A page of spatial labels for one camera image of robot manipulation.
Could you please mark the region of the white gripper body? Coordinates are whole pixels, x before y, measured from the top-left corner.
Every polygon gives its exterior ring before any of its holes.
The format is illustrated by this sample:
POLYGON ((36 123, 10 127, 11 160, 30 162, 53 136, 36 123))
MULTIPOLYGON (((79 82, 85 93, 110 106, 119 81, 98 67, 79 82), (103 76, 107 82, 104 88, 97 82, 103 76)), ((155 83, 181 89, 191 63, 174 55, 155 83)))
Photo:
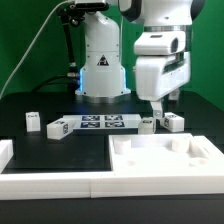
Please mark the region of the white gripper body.
POLYGON ((136 92, 158 101, 190 79, 190 53, 184 31, 143 32, 134 44, 136 92))

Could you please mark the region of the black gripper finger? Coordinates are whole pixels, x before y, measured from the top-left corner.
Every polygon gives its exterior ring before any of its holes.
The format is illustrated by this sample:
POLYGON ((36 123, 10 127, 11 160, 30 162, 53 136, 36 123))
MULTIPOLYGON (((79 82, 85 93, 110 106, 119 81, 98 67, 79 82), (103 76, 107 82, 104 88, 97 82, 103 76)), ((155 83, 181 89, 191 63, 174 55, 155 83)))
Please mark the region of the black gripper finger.
POLYGON ((162 119, 164 117, 162 101, 151 101, 150 104, 153 111, 153 117, 155 119, 162 119))
POLYGON ((180 90, 176 89, 168 95, 168 99, 171 101, 177 101, 179 99, 179 95, 180 95, 180 90))

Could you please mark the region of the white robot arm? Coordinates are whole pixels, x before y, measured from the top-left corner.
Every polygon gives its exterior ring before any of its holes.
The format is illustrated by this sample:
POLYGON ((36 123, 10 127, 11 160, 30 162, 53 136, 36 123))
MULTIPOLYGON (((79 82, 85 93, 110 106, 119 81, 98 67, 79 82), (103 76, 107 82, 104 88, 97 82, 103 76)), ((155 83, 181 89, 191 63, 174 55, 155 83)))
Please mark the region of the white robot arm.
POLYGON ((91 102, 111 102, 128 94, 120 62, 119 28, 102 15, 116 5, 143 33, 134 43, 136 92, 151 103, 153 117, 163 117, 162 98, 190 79, 192 22, 205 0, 76 0, 85 15, 86 62, 81 69, 80 95, 91 102))

